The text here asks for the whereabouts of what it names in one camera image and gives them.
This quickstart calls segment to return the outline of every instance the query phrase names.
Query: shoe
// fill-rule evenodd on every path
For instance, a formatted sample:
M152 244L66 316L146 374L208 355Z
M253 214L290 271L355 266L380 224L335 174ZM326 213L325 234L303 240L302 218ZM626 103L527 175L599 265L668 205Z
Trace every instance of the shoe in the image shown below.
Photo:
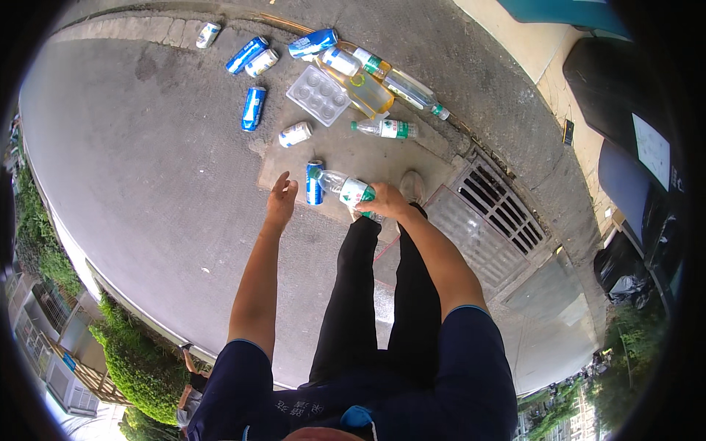
M360 213L360 211L356 210L353 207L348 207L348 212L351 214L351 218L353 219L353 222L360 219L360 216L363 215L362 213Z
M410 204L422 205L424 203L424 180L419 173L412 170L405 173L400 182L400 193Z

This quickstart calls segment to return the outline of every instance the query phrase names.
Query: hand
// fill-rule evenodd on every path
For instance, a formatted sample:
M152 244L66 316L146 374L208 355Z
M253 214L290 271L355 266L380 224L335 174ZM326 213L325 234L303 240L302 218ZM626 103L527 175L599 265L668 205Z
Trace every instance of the hand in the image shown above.
M285 230L285 226L292 217L294 211L294 199L297 197L299 183L287 179L289 172L286 171L277 178L277 182L270 191L267 199L267 217L265 223L276 226L280 231Z
M399 219L409 209L409 203L398 189L390 184L375 182L370 184L375 189L375 199L360 202L355 209L360 212L374 211L385 217Z

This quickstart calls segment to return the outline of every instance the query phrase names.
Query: leg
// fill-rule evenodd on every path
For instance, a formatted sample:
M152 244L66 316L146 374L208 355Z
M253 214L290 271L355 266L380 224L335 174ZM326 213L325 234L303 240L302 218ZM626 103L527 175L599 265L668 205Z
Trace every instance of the leg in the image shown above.
M412 203L426 217L417 203ZM409 234L400 226L400 266L395 288L395 324L388 353L395 371L423 386L438 369L441 304L426 265Z
M373 257L381 226L355 221L338 253L336 283L323 316L309 382L329 380L370 363L378 348L373 306Z

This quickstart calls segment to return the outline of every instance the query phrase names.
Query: dark blue shirt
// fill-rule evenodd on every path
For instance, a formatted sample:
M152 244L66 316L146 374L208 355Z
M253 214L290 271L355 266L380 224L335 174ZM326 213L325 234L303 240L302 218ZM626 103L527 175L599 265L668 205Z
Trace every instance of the dark blue shirt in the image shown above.
M216 360L188 434L191 441L281 440L307 426L363 425L379 441L511 439L515 388L490 316L475 306L449 313L439 332L433 389L386 370L359 370L326 385L275 392L262 349L234 340Z

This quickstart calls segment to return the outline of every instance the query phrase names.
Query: aluminum can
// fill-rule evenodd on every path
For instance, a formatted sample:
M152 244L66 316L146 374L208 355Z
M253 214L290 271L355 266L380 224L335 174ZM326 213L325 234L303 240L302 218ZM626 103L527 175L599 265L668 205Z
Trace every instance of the aluminum can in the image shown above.
M240 73L247 63L267 50L269 45L262 37L253 38L225 64L225 69L233 74Z
M309 170L323 170L323 161L315 159L306 163L306 203L309 205L320 205L323 203L323 190L318 185L317 180L309 177Z
M206 26L201 30L201 34L198 35L196 40L196 47L200 49L206 49L213 43L220 31L220 25L218 23L208 22Z
M338 43L338 34L333 29L322 29L304 35L293 43L289 43L289 55L301 58L304 55L315 54Z
M266 94L267 90L264 87L252 86L248 89L243 118L240 120L240 127L246 132L254 131L258 127Z
M280 58L277 56L277 52L272 49L267 49L262 54L256 56L253 61L247 63L245 65L245 71L248 75L255 78L274 66L278 59Z
M296 123L280 132L280 144L285 148L309 138L311 138L311 124L306 121Z
M329 47L326 49L321 56L321 61L349 77L355 75L358 69L360 69L360 61L337 47Z

